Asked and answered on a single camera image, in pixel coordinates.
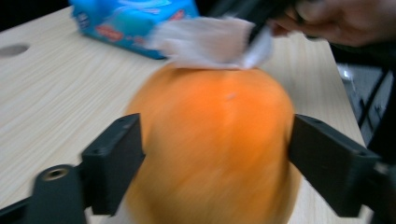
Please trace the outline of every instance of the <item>hand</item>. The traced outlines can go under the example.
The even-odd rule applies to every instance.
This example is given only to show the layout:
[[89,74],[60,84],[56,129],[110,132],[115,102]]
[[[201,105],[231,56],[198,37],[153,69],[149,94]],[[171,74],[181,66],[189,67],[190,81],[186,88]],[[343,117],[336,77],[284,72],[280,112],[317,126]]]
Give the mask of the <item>hand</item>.
[[299,31],[351,47],[396,41],[396,0],[302,0],[270,24],[274,35]]

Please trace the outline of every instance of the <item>finger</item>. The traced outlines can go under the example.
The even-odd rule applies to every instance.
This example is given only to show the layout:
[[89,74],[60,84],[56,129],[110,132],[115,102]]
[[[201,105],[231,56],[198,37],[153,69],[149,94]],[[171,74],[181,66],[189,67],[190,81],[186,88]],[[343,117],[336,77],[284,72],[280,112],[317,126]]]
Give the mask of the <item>finger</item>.
[[267,25],[271,28],[273,36],[283,36],[287,35],[290,32],[289,30],[279,26],[278,24],[276,24],[275,21],[272,20],[269,20],[267,22]]
[[315,24],[332,19],[341,8],[335,0],[303,0],[297,3],[295,10],[305,21]]

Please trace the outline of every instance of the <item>papaya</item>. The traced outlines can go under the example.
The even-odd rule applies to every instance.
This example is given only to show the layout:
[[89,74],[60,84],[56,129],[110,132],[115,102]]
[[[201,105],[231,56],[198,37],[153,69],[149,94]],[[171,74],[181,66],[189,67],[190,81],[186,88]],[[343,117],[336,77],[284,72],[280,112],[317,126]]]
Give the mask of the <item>papaya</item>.
[[137,223],[287,223],[301,175],[288,160],[294,118],[259,68],[155,72],[128,104],[146,158],[125,201]]

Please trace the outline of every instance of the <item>bolt hole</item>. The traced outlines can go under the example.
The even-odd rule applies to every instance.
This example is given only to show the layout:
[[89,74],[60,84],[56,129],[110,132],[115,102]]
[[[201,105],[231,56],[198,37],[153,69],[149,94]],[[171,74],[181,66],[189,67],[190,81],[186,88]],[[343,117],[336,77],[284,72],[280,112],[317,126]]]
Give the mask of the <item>bolt hole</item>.
[[67,173],[69,173],[69,171],[64,168],[55,169],[55,170],[46,172],[43,176],[43,179],[45,181],[56,180],[56,179],[66,176]]
[[0,58],[17,56],[19,54],[24,53],[29,48],[30,46],[28,44],[16,44],[16,45],[0,48]]

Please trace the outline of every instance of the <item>floor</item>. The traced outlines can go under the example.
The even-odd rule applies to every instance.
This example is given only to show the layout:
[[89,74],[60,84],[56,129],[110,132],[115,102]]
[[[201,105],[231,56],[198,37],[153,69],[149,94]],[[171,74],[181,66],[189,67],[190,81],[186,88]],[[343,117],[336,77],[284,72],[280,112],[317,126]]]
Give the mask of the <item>floor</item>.
[[385,111],[393,77],[380,67],[347,63],[337,65],[367,145]]

